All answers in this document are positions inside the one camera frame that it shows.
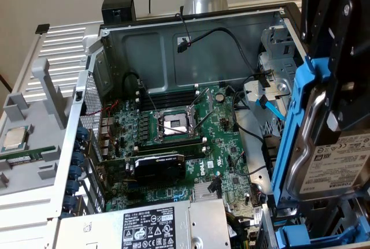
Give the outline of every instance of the cpu socket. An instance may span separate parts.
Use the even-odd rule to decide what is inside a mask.
[[[186,107],[182,110],[168,110],[156,113],[157,118],[157,141],[163,141],[165,137],[187,135],[194,136],[195,110]]]

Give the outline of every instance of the power supply label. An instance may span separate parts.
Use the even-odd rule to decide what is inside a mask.
[[[370,156],[370,134],[316,147],[300,194],[351,187]]]
[[[122,249],[176,249],[175,208],[124,214]]]

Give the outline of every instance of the green circuit board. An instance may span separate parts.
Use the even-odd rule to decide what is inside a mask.
[[[119,148],[119,153],[110,147],[107,160],[101,163],[105,170],[109,172],[112,192],[110,199],[106,202],[106,211],[122,210],[129,207],[142,206],[147,203],[173,202],[177,200],[194,200],[194,185],[199,183],[211,183],[216,176],[222,179],[222,195],[225,205],[235,215],[252,216],[253,208],[251,203],[245,203],[245,194],[250,193],[250,182],[248,177],[238,176],[229,167],[228,155],[234,162],[243,152],[243,145],[239,131],[234,131],[231,112],[231,96],[225,95],[225,88],[218,86],[208,86],[199,88],[199,92],[209,88],[209,93],[213,98],[213,112],[200,126],[199,135],[207,138],[206,145],[195,144],[192,146],[171,147],[165,150],[157,150],[151,154],[176,153],[183,155],[194,155],[194,159],[186,161],[186,177],[179,180],[176,184],[151,185],[148,187],[136,187],[133,180],[122,179],[125,159],[142,158],[147,152],[139,153],[134,156],[133,149],[135,142],[140,142],[143,148],[158,142],[156,119],[154,112],[137,112],[134,101],[120,103],[111,113],[116,122],[120,125],[115,130],[115,139],[124,138],[125,146]],[[215,96],[223,94],[223,103],[217,103]],[[204,95],[195,105],[195,117],[197,122],[209,113],[209,99]],[[247,173],[247,166],[242,160],[237,164],[236,170]]]

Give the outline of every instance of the processor chip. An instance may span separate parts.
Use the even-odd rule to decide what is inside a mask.
[[[8,130],[4,139],[2,151],[8,151],[21,147],[21,145],[24,143],[26,133],[27,127],[19,127]]]
[[[233,184],[239,184],[239,178],[232,178]]]

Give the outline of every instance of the motherboard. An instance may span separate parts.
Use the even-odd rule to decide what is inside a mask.
[[[234,215],[253,216],[250,179],[235,173],[248,171],[232,119],[232,94],[220,86],[184,92],[179,104],[185,106],[171,97],[144,95],[112,102],[104,114],[99,141],[104,161],[97,170],[107,190],[106,211],[222,198]],[[171,162],[164,164],[169,174],[164,179],[157,173],[163,167],[156,166],[162,161]]]

